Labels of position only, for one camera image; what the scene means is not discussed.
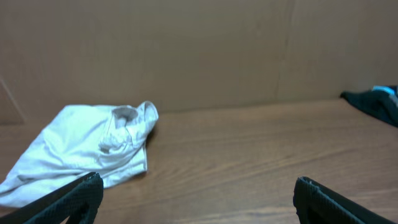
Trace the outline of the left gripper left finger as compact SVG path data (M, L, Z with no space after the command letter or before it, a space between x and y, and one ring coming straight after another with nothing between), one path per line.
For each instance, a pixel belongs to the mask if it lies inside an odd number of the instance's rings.
M93 224L104 194L96 172L80 177L46 196L1 217L10 224Z

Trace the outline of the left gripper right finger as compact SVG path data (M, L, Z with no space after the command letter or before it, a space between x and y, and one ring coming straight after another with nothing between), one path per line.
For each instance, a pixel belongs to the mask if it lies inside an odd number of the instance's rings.
M293 205L300 224L394 224L308 177L297 179Z

